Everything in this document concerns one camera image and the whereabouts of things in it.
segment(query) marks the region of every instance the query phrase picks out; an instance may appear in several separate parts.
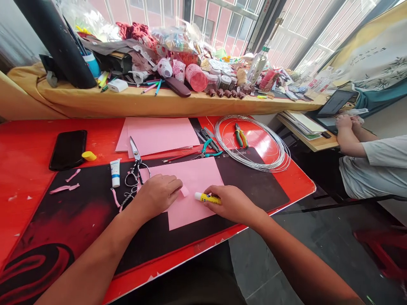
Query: yellow glue stick cap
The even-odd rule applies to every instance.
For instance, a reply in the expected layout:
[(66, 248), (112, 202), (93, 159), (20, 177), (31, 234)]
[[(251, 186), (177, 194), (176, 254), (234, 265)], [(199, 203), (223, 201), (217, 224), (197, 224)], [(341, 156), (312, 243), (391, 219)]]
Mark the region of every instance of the yellow glue stick cap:
[(82, 154), (82, 158), (84, 158), (86, 161), (95, 161), (97, 157), (94, 153), (87, 151)]

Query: green-handled pliers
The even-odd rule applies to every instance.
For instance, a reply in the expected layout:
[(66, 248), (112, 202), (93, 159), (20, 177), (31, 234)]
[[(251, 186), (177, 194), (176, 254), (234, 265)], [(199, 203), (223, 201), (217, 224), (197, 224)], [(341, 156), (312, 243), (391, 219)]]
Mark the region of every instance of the green-handled pliers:
[(240, 145), (240, 148), (242, 148), (243, 146), (245, 148), (248, 148), (249, 144), (247, 143), (247, 138), (246, 138), (245, 134), (243, 133), (243, 130), (240, 129), (240, 126), (237, 123), (235, 124), (235, 127), (236, 127), (236, 130), (234, 133), (236, 134), (236, 139)]
[(208, 144), (209, 144), (210, 142), (212, 142), (212, 141), (213, 141), (212, 139), (207, 140), (207, 141), (205, 142), (205, 144), (203, 145), (204, 147), (203, 147), (201, 153), (200, 153), (198, 156), (196, 156), (195, 158), (191, 159), (191, 160), (202, 159), (202, 158), (207, 158), (207, 157), (216, 157), (216, 156), (221, 155), (221, 154), (223, 153), (223, 151), (220, 151), (220, 152), (218, 152), (218, 153), (216, 153), (216, 154), (207, 154), (207, 153), (206, 153), (206, 148), (208, 147)]

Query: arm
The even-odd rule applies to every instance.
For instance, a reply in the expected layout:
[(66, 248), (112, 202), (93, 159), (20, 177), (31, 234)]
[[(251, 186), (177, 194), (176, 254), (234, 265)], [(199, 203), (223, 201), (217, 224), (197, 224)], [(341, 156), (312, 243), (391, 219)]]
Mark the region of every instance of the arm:
[(379, 140), (376, 135), (372, 134), (370, 131), (362, 127), (362, 124), (359, 122), (358, 116), (351, 117), (351, 120), (353, 133), (360, 142), (371, 142)]
[(35, 305), (98, 305), (128, 244), (138, 229), (165, 211), (177, 198), (182, 182), (175, 176), (147, 180), (128, 207), (37, 300)]
[(234, 186), (211, 186), (206, 194), (220, 197), (221, 205), (203, 204), (216, 214), (243, 223), (266, 242), (291, 286), (305, 304), (333, 304), (358, 300), (358, 295), (317, 255), (255, 206)]
[(347, 114), (340, 114), (336, 121), (336, 127), (338, 128), (337, 141), (341, 153), (350, 157), (366, 158), (366, 152), (362, 143), (360, 143), (352, 131), (351, 118)]

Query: laptop screen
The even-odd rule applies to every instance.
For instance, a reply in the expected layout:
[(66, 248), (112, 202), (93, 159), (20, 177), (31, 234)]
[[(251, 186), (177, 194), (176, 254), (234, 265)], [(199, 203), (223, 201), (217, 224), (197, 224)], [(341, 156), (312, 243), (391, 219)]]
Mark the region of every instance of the laptop screen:
[(317, 117), (334, 116), (346, 104), (347, 101), (355, 94), (355, 92), (349, 92), (344, 90), (337, 90), (329, 98), (324, 107), (318, 112)]

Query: wire coil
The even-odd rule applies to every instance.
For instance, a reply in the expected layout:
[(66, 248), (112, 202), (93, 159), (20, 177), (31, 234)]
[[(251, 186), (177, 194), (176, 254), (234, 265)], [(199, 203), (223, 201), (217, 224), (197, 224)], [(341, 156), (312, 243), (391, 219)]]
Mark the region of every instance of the wire coil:
[[(275, 141), (276, 147), (278, 150), (278, 152), (276, 153), (277, 158), (275, 159), (275, 161), (270, 164), (255, 163), (255, 162), (247, 159), (244, 155), (239, 154), (237, 149), (233, 148), (232, 150), (230, 150), (229, 148), (227, 148), (226, 144), (223, 142), (223, 132), (227, 125), (223, 128), (222, 134), (220, 133), (219, 127), (222, 122), (224, 122), (228, 119), (235, 119), (235, 120), (229, 122), (227, 125), (229, 125), (235, 121), (248, 121), (248, 122), (252, 122), (256, 126), (259, 126), (265, 132), (267, 132), (267, 134)], [(236, 161), (238, 161), (248, 167), (251, 167), (253, 169), (256, 169), (256, 170), (259, 170), (262, 172), (282, 172), (282, 171), (286, 170), (290, 164), (291, 154), (290, 154), (290, 151), (289, 151), (287, 145), (283, 142), (283, 140), (281, 140), (281, 138), (274, 131), (272, 131), (269, 127), (267, 127), (266, 125), (254, 120), (250, 117), (241, 116), (241, 115), (224, 116), (216, 122), (216, 124), (214, 126), (214, 134), (215, 134), (216, 140), (218, 141), (219, 145), (223, 148), (223, 150), (229, 156), (231, 156)]]

